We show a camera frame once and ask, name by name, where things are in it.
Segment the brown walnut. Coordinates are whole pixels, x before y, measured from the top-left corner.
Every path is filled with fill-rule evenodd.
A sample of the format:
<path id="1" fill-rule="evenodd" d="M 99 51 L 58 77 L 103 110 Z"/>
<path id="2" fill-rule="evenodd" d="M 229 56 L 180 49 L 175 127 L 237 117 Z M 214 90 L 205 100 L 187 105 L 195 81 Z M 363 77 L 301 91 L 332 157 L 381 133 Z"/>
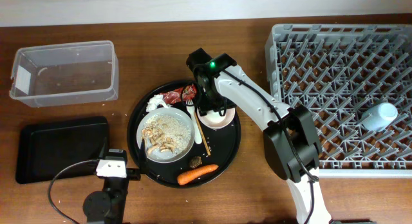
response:
<path id="1" fill-rule="evenodd" d="M 202 164 L 201 157 L 200 156 L 195 156 L 190 160 L 189 167 L 191 169 L 195 169 L 195 168 L 199 167 L 201 164 Z"/>

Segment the orange carrot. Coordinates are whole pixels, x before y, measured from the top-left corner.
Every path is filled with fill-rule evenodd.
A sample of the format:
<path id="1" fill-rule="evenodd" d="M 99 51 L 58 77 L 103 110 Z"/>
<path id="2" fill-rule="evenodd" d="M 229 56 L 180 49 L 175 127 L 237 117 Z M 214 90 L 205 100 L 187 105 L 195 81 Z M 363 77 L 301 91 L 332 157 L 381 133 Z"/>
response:
<path id="1" fill-rule="evenodd" d="M 210 164 L 184 172 L 177 177 L 177 182 L 179 185 L 186 185 L 189 182 L 199 178 L 200 176 L 203 176 L 204 174 L 208 174 L 215 171 L 217 168 L 218 165 Z"/>

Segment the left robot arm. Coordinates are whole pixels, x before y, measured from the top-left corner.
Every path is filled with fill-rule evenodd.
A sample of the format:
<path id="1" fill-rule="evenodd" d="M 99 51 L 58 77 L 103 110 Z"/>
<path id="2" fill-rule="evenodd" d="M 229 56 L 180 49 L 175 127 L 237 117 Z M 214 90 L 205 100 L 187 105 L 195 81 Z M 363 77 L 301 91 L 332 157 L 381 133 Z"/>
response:
<path id="1" fill-rule="evenodd" d="M 122 223 L 130 181 L 139 181 L 141 175 L 147 174 L 147 153 L 142 143 L 138 150 L 137 168 L 128 168 L 127 152 L 121 149 L 110 149 L 103 145 L 98 158 L 95 174 L 103 179 L 103 188 L 89 194 L 83 203 L 86 222 Z"/>

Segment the grey plate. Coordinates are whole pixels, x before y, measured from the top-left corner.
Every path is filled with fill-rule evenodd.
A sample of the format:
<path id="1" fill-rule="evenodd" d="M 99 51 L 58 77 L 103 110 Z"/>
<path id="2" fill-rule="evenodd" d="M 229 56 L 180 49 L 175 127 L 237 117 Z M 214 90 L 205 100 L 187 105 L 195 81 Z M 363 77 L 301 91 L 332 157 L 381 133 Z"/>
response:
<path id="1" fill-rule="evenodd" d="M 194 127 L 181 109 L 158 108 L 138 123 L 136 142 L 156 163 L 171 163 L 185 156 L 194 144 Z"/>

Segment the light blue cup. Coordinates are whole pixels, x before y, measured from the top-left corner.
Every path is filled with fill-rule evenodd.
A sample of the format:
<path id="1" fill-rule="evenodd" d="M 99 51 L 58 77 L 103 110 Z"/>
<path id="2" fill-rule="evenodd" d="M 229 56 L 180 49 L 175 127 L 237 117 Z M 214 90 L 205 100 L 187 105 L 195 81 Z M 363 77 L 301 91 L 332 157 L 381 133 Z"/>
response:
<path id="1" fill-rule="evenodd" d="M 381 132 L 387 128 L 398 116 L 397 108 L 389 103 L 383 102 L 369 108 L 362 114 L 362 125 L 368 131 Z"/>

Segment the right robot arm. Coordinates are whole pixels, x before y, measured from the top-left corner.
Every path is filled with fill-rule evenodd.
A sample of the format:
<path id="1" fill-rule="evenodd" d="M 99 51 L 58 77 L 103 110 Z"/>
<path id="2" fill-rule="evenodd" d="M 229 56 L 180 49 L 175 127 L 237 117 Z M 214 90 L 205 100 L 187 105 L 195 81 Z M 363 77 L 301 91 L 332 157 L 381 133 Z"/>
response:
<path id="1" fill-rule="evenodd" d="M 186 65 L 200 93 L 196 103 L 201 115 L 215 111 L 223 116 L 235 104 L 260 128 L 265 159 L 271 170 L 286 181 L 296 207 L 298 223 L 331 223 L 319 183 L 321 143 L 312 114 L 278 101 L 255 82 L 229 55 L 211 57 L 199 48 Z"/>

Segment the pink bowl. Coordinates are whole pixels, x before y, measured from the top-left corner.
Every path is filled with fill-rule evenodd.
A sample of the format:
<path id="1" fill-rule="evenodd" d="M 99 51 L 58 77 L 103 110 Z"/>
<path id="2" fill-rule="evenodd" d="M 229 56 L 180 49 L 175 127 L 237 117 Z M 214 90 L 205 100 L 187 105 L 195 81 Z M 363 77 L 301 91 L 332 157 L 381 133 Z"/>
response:
<path id="1" fill-rule="evenodd" d="M 222 129 L 229 125 L 236 114 L 235 108 L 226 110 L 225 116 L 220 116 L 218 112 L 208 111 L 206 115 L 201 116 L 197 111 L 200 122 L 211 129 Z"/>

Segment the rice and peanut shells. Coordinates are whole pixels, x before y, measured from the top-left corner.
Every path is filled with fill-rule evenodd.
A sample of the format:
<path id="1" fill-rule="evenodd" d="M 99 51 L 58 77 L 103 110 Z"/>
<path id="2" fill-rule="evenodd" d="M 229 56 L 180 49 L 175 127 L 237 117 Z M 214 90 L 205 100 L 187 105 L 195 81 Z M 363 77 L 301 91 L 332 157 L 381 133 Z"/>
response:
<path id="1" fill-rule="evenodd" d="M 143 123 L 140 131 L 147 154 L 178 155 L 189 148 L 192 133 L 188 125 L 170 115 L 155 115 Z"/>

